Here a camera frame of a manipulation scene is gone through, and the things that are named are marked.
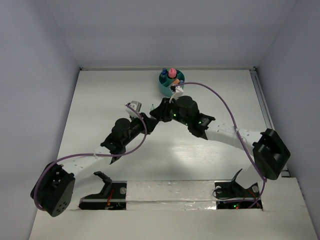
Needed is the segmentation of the orange tip clear highlighter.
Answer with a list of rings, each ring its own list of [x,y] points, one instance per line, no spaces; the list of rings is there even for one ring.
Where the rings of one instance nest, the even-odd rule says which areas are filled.
[[[178,85],[179,83],[180,83],[180,80],[179,80],[179,79],[176,79],[176,80],[173,82],[174,85]]]

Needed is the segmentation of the blue cap white pen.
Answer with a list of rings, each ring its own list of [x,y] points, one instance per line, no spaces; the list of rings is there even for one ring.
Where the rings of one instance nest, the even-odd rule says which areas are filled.
[[[167,77],[167,69],[164,67],[160,73],[160,78],[162,81],[165,81]]]

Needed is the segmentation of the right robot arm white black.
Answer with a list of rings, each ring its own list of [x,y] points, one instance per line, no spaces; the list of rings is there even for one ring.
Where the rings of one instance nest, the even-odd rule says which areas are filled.
[[[224,143],[249,154],[250,165],[241,169],[230,183],[235,196],[242,196],[261,180],[277,180],[291,156],[275,130],[250,131],[219,122],[201,113],[190,96],[163,98],[158,107],[151,109],[150,115],[160,122],[177,121],[197,138]]]

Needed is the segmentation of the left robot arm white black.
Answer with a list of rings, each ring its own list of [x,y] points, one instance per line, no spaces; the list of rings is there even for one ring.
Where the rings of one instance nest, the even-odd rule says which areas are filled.
[[[36,207],[51,217],[62,214],[73,201],[81,210],[125,210],[127,183],[113,182],[98,168],[105,157],[115,163],[128,155],[126,146],[140,134],[151,134],[157,124],[158,120],[145,113],[120,118],[94,152],[73,154],[49,163],[30,193]],[[88,177],[99,180],[93,186],[94,193],[82,193],[73,199],[75,188]]]

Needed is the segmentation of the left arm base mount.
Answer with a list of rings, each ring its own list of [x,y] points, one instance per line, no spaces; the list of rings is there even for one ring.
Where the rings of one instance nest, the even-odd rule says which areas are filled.
[[[81,210],[126,210],[127,182],[112,181],[101,171],[93,174],[99,177],[104,185],[99,193],[82,197],[78,207]]]

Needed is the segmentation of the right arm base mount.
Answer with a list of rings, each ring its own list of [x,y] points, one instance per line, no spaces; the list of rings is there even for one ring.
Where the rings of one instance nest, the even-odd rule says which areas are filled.
[[[241,168],[230,181],[214,183],[212,195],[216,199],[216,208],[218,210],[248,209],[260,195],[257,182],[247,188],[243,188],[236,182],[242,170]]]

